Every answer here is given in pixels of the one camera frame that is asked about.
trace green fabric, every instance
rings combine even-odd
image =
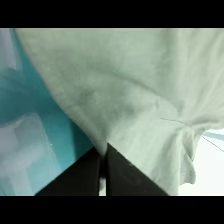
[[[117,148],[171,195],[222,128],[223,29],[18,29],[33,65],[104,155]]]

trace fabric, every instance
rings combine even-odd
[[[17,29],[60,107],[168,194],[194,183],[201,134],[223,128],[223,29]]]

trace white surface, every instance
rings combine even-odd
[[[213,133],[223,134],[224,129]],[[205,137],[224,150],[224,141]],[[224,152],[201,138],[194,160],[196,183],[179,188],[180,196],[224,196]]]

